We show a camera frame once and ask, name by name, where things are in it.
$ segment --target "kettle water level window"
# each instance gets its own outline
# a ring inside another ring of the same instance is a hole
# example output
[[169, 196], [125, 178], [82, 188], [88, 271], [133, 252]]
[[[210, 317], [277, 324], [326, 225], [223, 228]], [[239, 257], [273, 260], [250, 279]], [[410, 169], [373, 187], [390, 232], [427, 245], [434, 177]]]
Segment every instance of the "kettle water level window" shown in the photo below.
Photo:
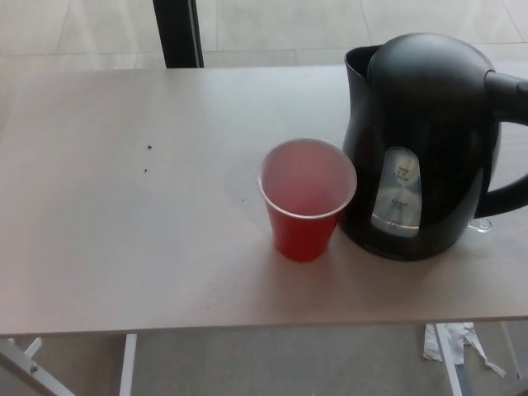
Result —
[[417, 156], [404, 147], [387, 150], [370, 222], [392, 235], [411, 238], [420, 229], [422, 185]]

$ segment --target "kettle handle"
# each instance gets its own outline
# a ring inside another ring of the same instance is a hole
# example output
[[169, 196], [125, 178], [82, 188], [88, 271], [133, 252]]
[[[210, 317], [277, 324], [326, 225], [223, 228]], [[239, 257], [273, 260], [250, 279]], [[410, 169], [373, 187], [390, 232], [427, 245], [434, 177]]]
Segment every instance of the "kettle handle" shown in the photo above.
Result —
[[[489, 71], [484, 78], [486, 93], [497, 120], [528, 126], [528, 81]], [[528, 174], [512, 184], [488, 191], [480, 201], [475, 219], [528, 205]]]

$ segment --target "cup rim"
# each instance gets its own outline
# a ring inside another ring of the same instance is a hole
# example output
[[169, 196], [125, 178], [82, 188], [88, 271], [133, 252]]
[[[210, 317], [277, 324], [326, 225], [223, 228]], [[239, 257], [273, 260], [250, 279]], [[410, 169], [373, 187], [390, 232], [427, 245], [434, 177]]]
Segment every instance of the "cup rim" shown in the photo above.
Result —
[[[325, 145], [329, 149], [334, 150], [337, 153], [337, 155], [339, 155], [341, 157], [341, 159], [344, 160], [344, 162], [347, 164], [347, 166], [350, 167], [351, 174], [353, 176], [353, 179], [354, 179], [354, 182], [355, 182], [356, 185], [354, 186], [354, 188], [351, 188], [351, 191], [346, 196], [346, 199], [336, 209], [331, 210], [329, 212], [325, 212], [325, 213], [322, 213], [322, 214], [315, 214], [315, 215], [296, 214], [296, 213], [289, 212], [288, 210], [284, 210], [280, 206], [274, 204], [270, 200], [270, 198], [267, 196], [266, 192], [264, 192], [264, 187], [262, 186], [262, 171], [264, 170], [264, 166], [266, 165], [266, 161], [271, 156], [271, 153], [273, 153], [275, 150], [277, 150], [279, 147], [281, 147], [281, 146], [283, 146], [285, 144], [291, 144], [291, 143], [299, 142], [299, 141], [313, 141], [313, 142], [317, 142], [318, 144]], [[289, 217], [293, 217], [294, 219], [316, 220], [316, 219], [324, 219], [324, 218], [330, 217], [332, 215], [335, 215], [336, 213], [339, 213], [341, 210], [343, 210], [345, 208], [345, 206], [347, 206], [350, 203], [350, 201], [352, 200], [352, 198], [356, 194], [356, 190], [357, 190], [357, 173], [356, 173], [356, 167], [354, 167], [354, 164], [352, 163], [352, 161], [349, 159], [349, 157], [340, 148], [338, 148], [338, 146], [335, 146], [334, 144], [331, 144], [331, 143], [327, 142], [326, 140], [322, 140], [322, 139], [318, 139], [318, 138], [295, 138], [295, 139], [285, 140], [284, 142], [281, 142], [281, 143], [277, 144], [276, 146], [274, 146], [266, 154], [266, 156], [262, 160], [262, 164], [261, 164], [260, 170], [258, 171], [258, 174], [257, 174], [257, 185], [258, 185], [258, 190], [261, 193], [262, 198], [264, 198], [266, 203], [269, 206], [271, 206], [273, 209], [281, 212], [284, 215], [287, 215]]]

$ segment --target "black door frame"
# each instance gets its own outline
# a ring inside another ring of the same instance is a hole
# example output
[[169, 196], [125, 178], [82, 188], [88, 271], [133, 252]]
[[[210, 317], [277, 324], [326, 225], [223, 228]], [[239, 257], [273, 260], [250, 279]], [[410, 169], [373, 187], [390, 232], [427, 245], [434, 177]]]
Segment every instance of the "black door frame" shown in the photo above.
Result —
[[196, 0], [153, 0], [167, 68], [203, 68]]

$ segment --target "table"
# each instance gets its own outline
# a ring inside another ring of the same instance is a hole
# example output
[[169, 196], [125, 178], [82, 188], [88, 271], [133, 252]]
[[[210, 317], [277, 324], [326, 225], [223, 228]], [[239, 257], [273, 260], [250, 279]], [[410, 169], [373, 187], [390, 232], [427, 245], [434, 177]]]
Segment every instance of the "table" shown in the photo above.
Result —
[[[310, 265], [274, 250], [260, 161], [340, 146], [348, 112], [344, 67], [31, 79], [0, 144], [0, 337], [528, 318], [526, 210], [425, 262], [339, 230]], [[496, 184], [528, 172], [524, 135], [505, 128]]]

